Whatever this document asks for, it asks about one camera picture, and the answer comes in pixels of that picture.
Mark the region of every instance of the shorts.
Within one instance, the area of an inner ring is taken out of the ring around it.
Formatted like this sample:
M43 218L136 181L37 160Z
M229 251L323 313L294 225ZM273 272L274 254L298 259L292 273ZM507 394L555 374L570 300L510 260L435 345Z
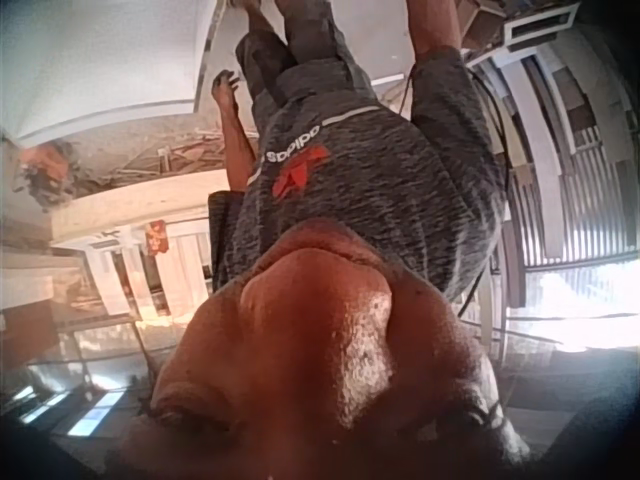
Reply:
M251 98L255 101L264 90L271 91L280 74L292 67L313 60L337 58L349 71L353 89L375 99L369 76L347 48L328 0L291 4L291 11L285 14L284 19L288 46L277 34L259 30L249 32L238 44L236 57Z

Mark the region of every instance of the gray t-shirt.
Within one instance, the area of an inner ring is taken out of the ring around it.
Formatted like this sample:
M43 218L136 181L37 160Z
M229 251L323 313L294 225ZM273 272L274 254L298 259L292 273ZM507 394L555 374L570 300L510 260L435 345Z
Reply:
M287 70L256 99L247 192L209 199L216 287L316 217L350 227L450 300L473 281L497 240L504 170L455 49L420 61L412 79L411 122L354 92L338 60Z

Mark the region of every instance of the sleeve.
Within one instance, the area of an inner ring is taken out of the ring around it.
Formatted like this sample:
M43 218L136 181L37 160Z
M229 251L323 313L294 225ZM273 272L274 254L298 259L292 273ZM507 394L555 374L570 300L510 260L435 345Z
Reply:
M224 287L229 278L227 252L233 251L233 233L240 216L244 194L216 192L209 195L209 236L211 239L211 274L213 291Z
M504 204L504 167L491 150L480 99L458 50L433 51L412 72L411 122L437 152L458 194L477 219Z

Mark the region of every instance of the red logo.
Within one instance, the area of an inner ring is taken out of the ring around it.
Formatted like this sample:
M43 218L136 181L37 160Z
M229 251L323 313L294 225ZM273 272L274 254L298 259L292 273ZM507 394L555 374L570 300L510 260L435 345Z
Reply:
M280 175L273 183L273 196L282 200L292 190L304 191L312 170L328 159L329 151L323 145L302 150L280 170Z

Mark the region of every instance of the mouth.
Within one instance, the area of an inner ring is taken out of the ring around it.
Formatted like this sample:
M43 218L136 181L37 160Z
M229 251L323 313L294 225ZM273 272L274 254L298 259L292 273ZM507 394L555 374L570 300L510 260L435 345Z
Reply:
M324 250L358 265L376 269L389 278L391 271L379 253L353 230L327 219L312 219L287 231L254 265L248 280L298 250Z

